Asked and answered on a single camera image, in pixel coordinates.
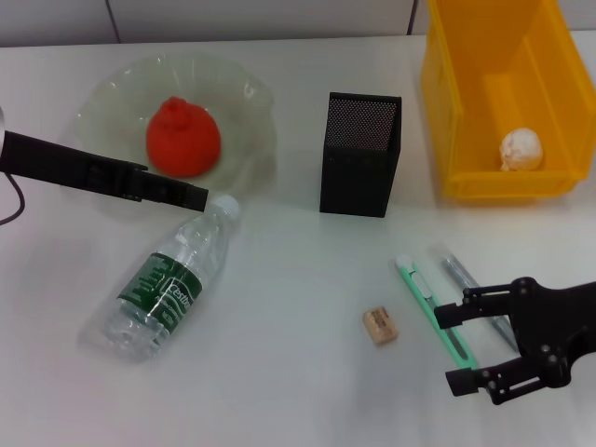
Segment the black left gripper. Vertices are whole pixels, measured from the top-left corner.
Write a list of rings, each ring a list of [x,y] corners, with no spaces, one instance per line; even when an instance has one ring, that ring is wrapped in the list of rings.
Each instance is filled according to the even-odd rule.
[[[209,196],[208,189],[156,175],[134,163],[96,156],[11,131],[4,135],[1,170],[96,194],[149,200],[195,211],[206,208]]]

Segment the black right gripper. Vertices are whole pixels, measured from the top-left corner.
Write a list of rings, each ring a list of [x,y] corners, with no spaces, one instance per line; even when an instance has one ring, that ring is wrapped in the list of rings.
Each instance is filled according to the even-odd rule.
[[[595,352],[595,284],[549,289],[533,278],[463,290],[461,305],[440,305],[441,329],[476,318],[510,318],[521,355],[493,367],[445,374],[455,397],[485,389],[502,404],[547,387],[571,382],[574,363]]]

